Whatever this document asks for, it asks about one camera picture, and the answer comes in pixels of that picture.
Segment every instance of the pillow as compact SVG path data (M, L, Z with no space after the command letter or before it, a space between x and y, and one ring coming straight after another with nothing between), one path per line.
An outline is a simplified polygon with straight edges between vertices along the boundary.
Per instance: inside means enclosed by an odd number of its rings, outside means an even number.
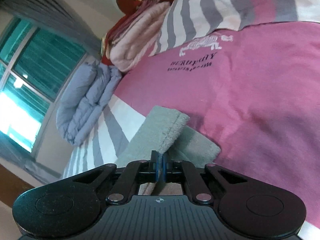
M320 22L320 0L175 0L150 56L216 29L271 22Z

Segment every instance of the window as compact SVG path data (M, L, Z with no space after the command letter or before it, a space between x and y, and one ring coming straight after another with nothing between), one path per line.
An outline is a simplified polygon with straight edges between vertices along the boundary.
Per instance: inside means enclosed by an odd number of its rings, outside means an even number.
M32 151L51 104L84 49L15 20L0 43L0 131Z

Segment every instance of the gray and white stripes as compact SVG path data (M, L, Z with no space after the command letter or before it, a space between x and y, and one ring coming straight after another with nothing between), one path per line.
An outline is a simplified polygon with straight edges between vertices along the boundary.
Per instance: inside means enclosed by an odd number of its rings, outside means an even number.
M113 95L85 142L76 147L62 178L114 163L145 117Z
M290 21L319 23L320 0L175 0L150 56L216 29L239 31L248 25Z

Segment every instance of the gray curtain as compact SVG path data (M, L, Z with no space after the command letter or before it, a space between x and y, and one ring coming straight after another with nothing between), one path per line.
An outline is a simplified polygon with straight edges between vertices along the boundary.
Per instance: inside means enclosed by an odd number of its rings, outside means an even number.
M33 24L69 38L99 58L101 41L62 0L0 0L0 8Z
M0 158L28 172L43 184L55 182L61 177L59 173L37 163L28 151L2 132L0 132Z

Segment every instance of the white embroidered animal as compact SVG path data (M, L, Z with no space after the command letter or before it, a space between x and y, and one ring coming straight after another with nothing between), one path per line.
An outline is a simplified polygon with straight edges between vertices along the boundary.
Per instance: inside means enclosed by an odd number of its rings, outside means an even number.
M222 41L233 41L233 36L226 36L226 35L221 35L221 40Z
M180 57L184 56L186 54L185 50L188 49L195 50L201 47L211 47L211 50L222 49L222 47L219 46L219 42L217 42L217 40L218 36L215 35L195 39L192 42L190 42L186 47L180 49Z

